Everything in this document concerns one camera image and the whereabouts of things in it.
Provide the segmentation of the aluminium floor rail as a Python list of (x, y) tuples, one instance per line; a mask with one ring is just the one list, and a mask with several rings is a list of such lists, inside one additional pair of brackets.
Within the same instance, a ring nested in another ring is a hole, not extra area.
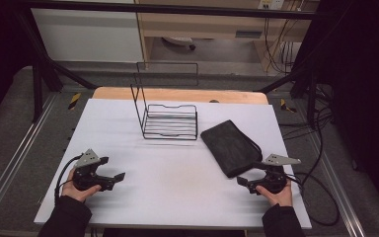
[(30, 125), (26, 135), (23, 137), (17, 150), (12, 155), (8, 165), (0, 176), (0, 202), (13, 182), (18, 170), (21, 168), (57, 99), (58, 93), (51, 93), (45, 100), (42, 107), (43, 112), (38, 117), (38, 120)]
[(311, 134), (311, 141), (314, 150), (320, 158), (319, 164), (322, 172), (328, 182), (335, 201), (338, 204), (338, 210), (341, 213), (341, 218), (349, 233), (350, 237), (365, 237), (365, 231), (352, 207), (352, 204), (346, 194), (340, 178), (337, 176), (333, 165), (330, 162), (329, 156), (324, 150), (323, 139), (317, 134)]

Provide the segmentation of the person's right hand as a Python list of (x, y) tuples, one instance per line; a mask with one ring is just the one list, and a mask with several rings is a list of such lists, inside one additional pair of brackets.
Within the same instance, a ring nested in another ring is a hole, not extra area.
[(268, 191), (263, 186), (256, 186), (256, 190), (264, 196), (271, 206), (279, 205), (279, 206), (292, 206), (292, 190), (291, 190), (291, 182), (288, 181), (281, 192), (277, 194), (273, 194)]

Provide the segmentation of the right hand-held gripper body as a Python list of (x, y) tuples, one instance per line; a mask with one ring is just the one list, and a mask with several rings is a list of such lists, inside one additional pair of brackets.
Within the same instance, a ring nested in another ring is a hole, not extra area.
[(300, 159), (290, 158), (282, 155), (270, 154), (262, 161), (268, 165), (265, 171), (265, 176), (260, 180), (255, 180), (253, 183), (256, 186), (263, 186), (273, 194), (282, 191), (287, 183), (287, 175), (284, 171), (284, 165), (297, 165), (301, 163)]

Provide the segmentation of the white cabinet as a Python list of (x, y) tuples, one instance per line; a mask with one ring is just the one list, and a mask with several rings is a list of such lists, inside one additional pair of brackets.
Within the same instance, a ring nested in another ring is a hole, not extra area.
[(32, 9), (53, 60), (135, 62), (143, 59), (131, 13)]

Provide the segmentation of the white power strip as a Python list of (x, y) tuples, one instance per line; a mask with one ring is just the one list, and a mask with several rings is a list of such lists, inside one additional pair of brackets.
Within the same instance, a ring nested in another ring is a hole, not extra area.
[(265, 10), (280, 10), (283, 3), (284, 0), (260, 0), (258, 8)]

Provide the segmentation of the black fabric pouch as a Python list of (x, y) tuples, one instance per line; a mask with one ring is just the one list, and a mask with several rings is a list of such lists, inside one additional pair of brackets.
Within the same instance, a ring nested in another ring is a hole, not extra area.
[(200, 137), (228, 178), (263, 161), (261, 148), (229, 119), (203, 131)]

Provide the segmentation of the white table cover board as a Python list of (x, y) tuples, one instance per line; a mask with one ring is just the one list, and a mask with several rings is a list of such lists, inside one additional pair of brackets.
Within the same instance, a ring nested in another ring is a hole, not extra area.
[[(202, 132), (227, 119), (269, 154), (287, 156), (271, 105), (190, 103)], [(109, 162), (102, 176), (125, 172), (112, 191), (86, 200), (90, 226), (123, 228), (259, 229), (269, 207), (221, 171), (202, 139), (144, 139), (132, 100), (88, 100), (73, 137), (38, 210), (44, 223), (54, 207), (59, 172), (74, 156), (92, 148)]]

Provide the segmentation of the yellow black tape marker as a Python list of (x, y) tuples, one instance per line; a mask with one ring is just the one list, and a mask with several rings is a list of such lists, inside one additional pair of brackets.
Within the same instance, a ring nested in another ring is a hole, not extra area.
[(80, 97), (81, 97), (81, 93), (75, 93), (73, 95), (73, 97), (72, 97), (72, 99), (68, 105), (68, 110), (74, 110), (74, 108), (75, 108), (77, 102), (79, 101)]
[(291, 113), (297, 113), (297, 109), (288, 107), (284, 99), (280, 99), (280, 108), (283, 111), (289, 111)]

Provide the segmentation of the wooden desk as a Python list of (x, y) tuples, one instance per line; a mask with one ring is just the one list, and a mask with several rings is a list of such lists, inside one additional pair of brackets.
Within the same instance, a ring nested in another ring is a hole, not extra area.
[[(137, 4), (259, 9), (260, 0), (134, 0)], [(282, 11), (315, 12), (320, 0), (284, 0)], [(265, 72), (283, 68), (278, 52), (286, 42), (302, 42), (308, 20), (139, 13), (143, 55), (148, 59), (154, 38), (239, 39), (251, 41)]]

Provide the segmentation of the office chair base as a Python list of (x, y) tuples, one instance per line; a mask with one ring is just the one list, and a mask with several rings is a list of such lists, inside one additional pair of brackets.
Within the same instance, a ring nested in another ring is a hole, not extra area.
[(168, 37), (163, 37), (163, 40), (179, 45), (179, 46), (184, 46), (187, 47), (189, 50), (195, 50), (196, 46), (193, 43), (192, 38), (168, 38)]

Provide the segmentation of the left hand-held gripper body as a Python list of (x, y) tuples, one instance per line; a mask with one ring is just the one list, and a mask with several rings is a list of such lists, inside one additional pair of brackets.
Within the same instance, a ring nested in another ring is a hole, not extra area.
[(85, 191), (92, 186), (100, 185), (101, 192), (111, 191), (114, 184), (109, 183), (110, 177), (99, 176), (96, 166), (99, 156), (92, 150), (88, 149), (79, 158), (74, 165), (73, 183), (77, 190)]

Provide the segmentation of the black metal stand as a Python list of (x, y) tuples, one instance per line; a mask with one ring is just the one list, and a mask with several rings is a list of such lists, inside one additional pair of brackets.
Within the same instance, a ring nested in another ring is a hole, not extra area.
[(306, 121), (313, 129), (317, 128), (317, 123), (315, 122), (316, 64), (316, 51), (312, 50), (288, 75), (258, 90), (259, 93), (267, 94), (289, 81), (294, 81), (290, 95), (292, 98), (300, 98), (304, 94), (308, 95)]
[(28, 40), (28, 47), (32, 51), (35, 101), (33, 122), (38, 121), (43, 114), (42, 83), (45, 83), (51, 92), (60, 92), (63, 89), (63, 84), (58, 77), (59, 73), (87, 89), (98, 88), (97, 85), (74, 74), (48, 55), (30, 9), (14, 10), (13, 15), (17, 19), (23, 35)]

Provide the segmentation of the black frame crossbar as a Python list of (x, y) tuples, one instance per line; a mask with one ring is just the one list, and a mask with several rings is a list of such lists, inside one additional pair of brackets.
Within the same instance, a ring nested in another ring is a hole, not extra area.
[(54, 10), (175, 14), (175, 15), (181, 14), (181, 15), (199, 15), (199, 16), (223, 16), (223, 17), (294, 19), (294, 20), (314, 20), (314, 19), (319, 18), (319, 15), (314, 12), (251, 10), (251, 9), (178, 6), (178, 5), (56, 1), (56, 0), (19, 0), (19, 2), (29, 8), (54, 9)]

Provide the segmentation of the person's left hand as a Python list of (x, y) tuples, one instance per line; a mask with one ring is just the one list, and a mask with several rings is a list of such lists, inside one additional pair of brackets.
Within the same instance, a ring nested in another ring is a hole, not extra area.
[(89, 188), (85, 191), (80, 191), (80, 190), (76, 189), (72, 179), (69, 178), (63, 184), (61, 195), (63, 197), (70, 197), (70, 198), (76, 199), (80, 202), (84, 202), (87, 198), (96, 194), (101, 188), (102, 187), (100, 185), (95, 185), (95, 186), (92, 186), (91, 188)]

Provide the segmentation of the wooden table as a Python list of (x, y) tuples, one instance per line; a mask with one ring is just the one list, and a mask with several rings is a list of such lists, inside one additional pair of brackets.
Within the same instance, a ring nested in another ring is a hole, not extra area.
[(95, 90), (93, 99), (132, 100), (145, 98), (146, 101), (203, 102), (216, 101), (225, 104), (267, 105), (265, 94), (232, 90), (187, 90), (160, 88), (100, 87)]

